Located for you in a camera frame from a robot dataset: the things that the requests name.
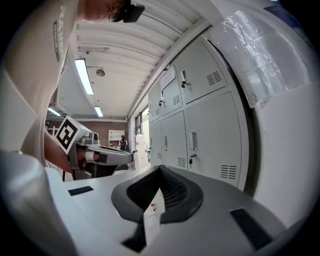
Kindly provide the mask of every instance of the person in background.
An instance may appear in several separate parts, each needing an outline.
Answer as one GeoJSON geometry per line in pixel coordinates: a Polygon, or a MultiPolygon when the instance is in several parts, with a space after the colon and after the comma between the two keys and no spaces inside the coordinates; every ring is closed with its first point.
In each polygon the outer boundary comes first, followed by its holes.
{"type": "Polygon", "coordinates": [[[119,141],[119,147],[121,151],[128,151],[128,141],[124,135],[121,136],[122,139],[119,141]]]}

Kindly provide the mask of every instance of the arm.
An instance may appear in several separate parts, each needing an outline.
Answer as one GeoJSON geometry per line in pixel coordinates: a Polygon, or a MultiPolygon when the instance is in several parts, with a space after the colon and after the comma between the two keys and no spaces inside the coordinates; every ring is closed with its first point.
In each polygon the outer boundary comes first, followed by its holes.
{"type": "Polygon", "coordinates": [[[44,157],[65,172],[72,172],[72,169],[68,165],[65,152],[59,147],[54,137],[52,137],[47,130],[44,131],[44,157]]]}
{"type": "MultiPolygon", "coordinates": [[[[55,141],[47,130],[44,131],[44,157],[50,163],[58,166],[67,173],[71,173],[72,169],[70,168],[65,152],[60,148],[60,146],[55,141]]],[[[86,149],[82,147],[77,147],[76,157],[78,164],[81,168],[84,161],[86,161],[86,149]]],[[[93,159],[99,161],[99,154],[94,153],[93,159]]]]}

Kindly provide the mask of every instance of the white t-shirt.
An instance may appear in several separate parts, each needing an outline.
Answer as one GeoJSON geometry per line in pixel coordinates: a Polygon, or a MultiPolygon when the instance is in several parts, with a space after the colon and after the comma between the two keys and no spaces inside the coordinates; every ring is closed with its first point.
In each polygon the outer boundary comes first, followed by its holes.
{"type": "Polygon", "coordinates": [[[21,25],[8,47],[4,68],[37,114],[21,151],[45,165],[48,107],[58,103],[58,83],[78,11],[78,0],[47,0],[21,25]]]}

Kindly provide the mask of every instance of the ceiling beam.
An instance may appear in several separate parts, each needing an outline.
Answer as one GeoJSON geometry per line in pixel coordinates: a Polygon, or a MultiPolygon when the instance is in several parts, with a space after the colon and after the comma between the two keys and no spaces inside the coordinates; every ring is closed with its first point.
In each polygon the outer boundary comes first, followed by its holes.
{"type": "Polygon", "coordinates": [[[78,122],[103,122],[103,123],[127,123],[126,120],[116,120],[116,119],[86,119],[86,118],[76,118],[78,122]]]}
{"type": "Polygon", "coordinates": [[[149,79],[145,83],[141,93],[138,95],[136,101],[134,102],[133,107],[130,109],[128,116],[129,118],[133,112],[138,107],[139,103],[146,96],[148,90],[162,73],[162,71],[170,64],[170,62],[185,48],[193,39],[195,39],[201,32],[210,26],[210,22],[205,18],[198,20],[194,25],[192,25],[179,39],[178,41],[170,48],[170,50],[165,54],[159,64],[156,66],[149,79]]]}

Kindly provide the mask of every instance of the white cabinet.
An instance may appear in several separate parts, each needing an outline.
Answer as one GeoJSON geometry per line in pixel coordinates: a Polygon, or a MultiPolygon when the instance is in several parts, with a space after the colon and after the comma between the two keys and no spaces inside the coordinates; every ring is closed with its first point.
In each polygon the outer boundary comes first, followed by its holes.
{"type": "Polygon", "coordinates": [[[161,121],[150,123],[149,140],[151,166],[163,165],[161,121]]]}
{"type": "Polygon", "coordinates": [[[164,164],[188,170],[184,112],[181,111],[163,119],[161,124],[164,164]]]}
{"type": "Polygon", "coordinates": [[[184,104],[227,86],[219,66],[201,37],[191,43],[173,63],[184,104]]]}
{"type": "Polygon", "coordinates": [[[148,93],[149,100],[149,123],[160,118],[160,95],[159,95],[159,85],[158,83],[154,83],[152,89],[148,93]]]}
{"type": "Polygon", "coordinates": [[[161,114],[165,116],[170,112],[182,107],[181,92],[179,88],[179,81],[175,67],[169,69],[175,73],[175,79],[171,81],[165,88],[162,89],[161,83],[160,86],[160,98],[161,102],[161,114]]]}
{"type": "Polygon", "coordinates": [[[241,133],[231,92],[211,93],[184,110],[189,171],[238,186],[241,133]]]}

